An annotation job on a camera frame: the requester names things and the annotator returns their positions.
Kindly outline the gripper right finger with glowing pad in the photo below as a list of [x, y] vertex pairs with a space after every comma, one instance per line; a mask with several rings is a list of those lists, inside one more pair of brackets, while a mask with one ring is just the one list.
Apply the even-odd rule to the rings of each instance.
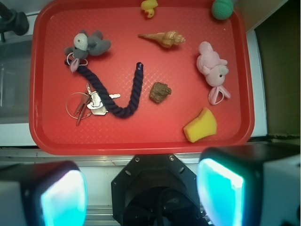
[[197, 191], [215, 226], [298, 226], [301, 148], [285, 143], [210, 147], [199, 159]]

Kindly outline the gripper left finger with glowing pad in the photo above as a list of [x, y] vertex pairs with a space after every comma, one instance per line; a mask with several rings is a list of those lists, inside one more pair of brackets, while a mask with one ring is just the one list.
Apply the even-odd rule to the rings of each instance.
[[2, 226], [82, 226], [87, 183], [72, 161], [0, 167]]

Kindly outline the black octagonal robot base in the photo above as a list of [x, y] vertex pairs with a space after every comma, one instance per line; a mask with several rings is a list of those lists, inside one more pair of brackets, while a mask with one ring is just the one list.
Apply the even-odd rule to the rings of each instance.
[[196, 174], [173, 154], [136, 155], [111, 182], [122, 226], [206, 226]]

